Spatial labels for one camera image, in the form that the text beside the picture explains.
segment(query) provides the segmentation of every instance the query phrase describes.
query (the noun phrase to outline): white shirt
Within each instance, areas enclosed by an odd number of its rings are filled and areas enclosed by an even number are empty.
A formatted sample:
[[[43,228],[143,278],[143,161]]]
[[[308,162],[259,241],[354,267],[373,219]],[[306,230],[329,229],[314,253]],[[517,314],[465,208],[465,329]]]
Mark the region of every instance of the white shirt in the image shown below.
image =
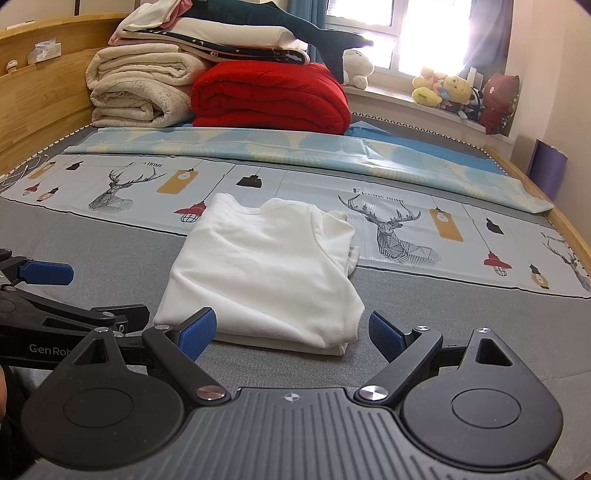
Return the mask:
[[[364,310],[347,278],[355,229],[345,217],[216,194],[173,264],[154,323],[177,325],[207,306],[218,340],[342,355]]]

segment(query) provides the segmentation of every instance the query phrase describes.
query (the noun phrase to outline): purple yoga mat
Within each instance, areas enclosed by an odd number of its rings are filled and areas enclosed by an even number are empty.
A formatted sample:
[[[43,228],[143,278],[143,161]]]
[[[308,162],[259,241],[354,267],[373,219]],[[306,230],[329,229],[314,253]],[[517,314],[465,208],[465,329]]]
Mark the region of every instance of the purple yoga mat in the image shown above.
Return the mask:
[[[528,177],[549,198],[554,199],[566,168],[566,155],[540,140],[535,141]]]

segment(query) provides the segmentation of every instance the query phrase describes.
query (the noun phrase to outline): blue gripper pad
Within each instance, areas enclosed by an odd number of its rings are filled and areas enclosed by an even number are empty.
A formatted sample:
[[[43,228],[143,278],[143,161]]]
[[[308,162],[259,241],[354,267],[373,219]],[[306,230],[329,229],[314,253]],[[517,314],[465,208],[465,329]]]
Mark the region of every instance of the blue gripper pad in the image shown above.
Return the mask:
[[[176,344],[179,350],[195,361],[216,334],[216,314],[211,308],[201,309],[177,328]]]
[[[62,263],[31,260],[18,269],[18,277],[29,285],[69,285],[74,269]]]
[[[369,317],[369,338],[388,362],[407,348],[404,334],[378,312]]]

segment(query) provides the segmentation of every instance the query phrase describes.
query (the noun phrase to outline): window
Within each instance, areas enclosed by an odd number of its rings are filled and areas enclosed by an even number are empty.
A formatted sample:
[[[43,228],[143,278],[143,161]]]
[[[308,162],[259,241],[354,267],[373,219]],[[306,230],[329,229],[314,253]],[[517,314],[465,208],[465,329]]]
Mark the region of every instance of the window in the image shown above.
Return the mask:
[[[360,50],[376,71],[418,76],[421,67],[463,68],[472,0],[329,0],[326,26],[374,41]]]

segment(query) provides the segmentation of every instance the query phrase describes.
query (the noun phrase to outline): white plush toy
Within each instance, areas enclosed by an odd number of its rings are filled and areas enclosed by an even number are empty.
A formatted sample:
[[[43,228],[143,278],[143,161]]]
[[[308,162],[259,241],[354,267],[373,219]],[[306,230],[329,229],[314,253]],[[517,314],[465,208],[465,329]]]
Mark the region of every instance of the white plush toy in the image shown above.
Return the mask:
[[[365,90],[368,87],[368,75],[374,72],[374,64],[359,50],[351,48],[343,53],[343,70],[343,85]]]

